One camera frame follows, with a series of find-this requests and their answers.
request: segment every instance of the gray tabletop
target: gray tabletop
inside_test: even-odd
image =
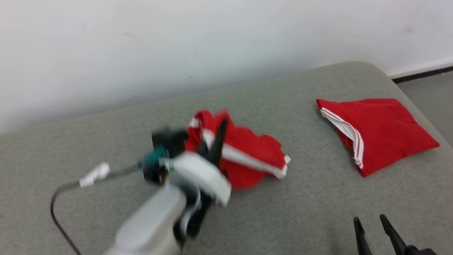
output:
[[[351,152],[319,114],[316,98],[397,98],[441,145],[363,178]],[[381,213],[407,243],[451,253],[453,150],[388,77],[359,62],[1,136],[1,253],[72,254],[49,214],[54,190],[100,162],[108,162],[112,171],[134,164],[151,148],[151,130],[183,127],[202,108],[227,108],[236,124],[279,140],[292,161],[285,179],[266,178],[251,190],[233,191],[227,207],[213,208],[184,254],[357,254],[355,216],[373,254],[394,254]],[[62,195],[56,215],[83,254],[102,254],[124,219],[156,189],[138,172]]]

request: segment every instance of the black strip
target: black strip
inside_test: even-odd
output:
[[[433,75],[437,75],[437,74],[443,74],[443,73],[447,73],[447,72],[451,72],[451,71],[453,71],[453,66],[449,66],[449,67],[445,67],[445,68],[437,69],[437,70],[432,70],[432,71],[428,71],[428,72],[424,72],[424,73],[404,76],[404,77],[392,79],[392,81],[394,83],[407,82],[407,81],[420,79],[420,78],[424,78],[424,77],[428,77],[428,76],[433,76]]]

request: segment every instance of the red cloth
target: red cloth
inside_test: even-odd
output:
[[[354,151],[357,169],[366,177],[404,157],[439,146],[394,98],[337,103],[317,99],[322,115]]]
[[[256,136],[247,127],[235,126],[226,110],[212,115],[207,110],[195,114],[188,127],[186,150],[195,151],[202,139],[210,147],[224,118],[228,119],[220,170],[233,188],[251,188],[264,176],[286,176],[290,158],[280,150],[280,143],[268,135]]]

